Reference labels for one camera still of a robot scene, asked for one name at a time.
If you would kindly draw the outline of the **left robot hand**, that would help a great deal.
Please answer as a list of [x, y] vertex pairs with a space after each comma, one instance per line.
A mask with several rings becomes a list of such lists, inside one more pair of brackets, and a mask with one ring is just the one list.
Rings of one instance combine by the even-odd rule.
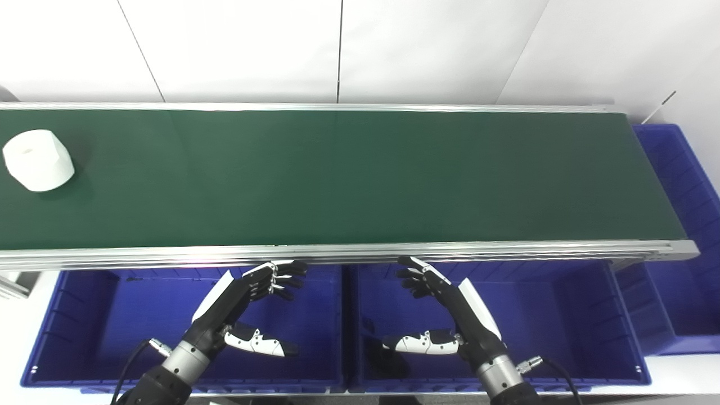
[[275, 295], [290, 302], [290, 288], [301, 288], [308, 264], [299, 260], [277, 260], [260, 264], [236, 277], [228, 270], [216, 282], [193, 315], [182, 342], [192, 352], [201, 352], [213, 361], [230, 346], [265, 356], [294, 357], [296, 344], [262, 333], [260, 328], [239, 321], [249, 303]]

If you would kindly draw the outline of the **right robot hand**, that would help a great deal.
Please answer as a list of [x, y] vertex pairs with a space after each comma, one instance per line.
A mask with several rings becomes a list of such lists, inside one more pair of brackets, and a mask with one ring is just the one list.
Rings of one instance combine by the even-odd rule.
[[453, 284], [433, 265], [414, 256], [400, 256], [398, 263], [403, 265], [396, 273], [403, 288], [414, 298], [434, 297], [452, 317], [455, 330], [429, 329], [386, 336], [381, 339], [383, 348], [428, 356], [459, 354], [475, 366], [506, 356], [507, 346], [502, 342], [493, 316], [470, 280]]

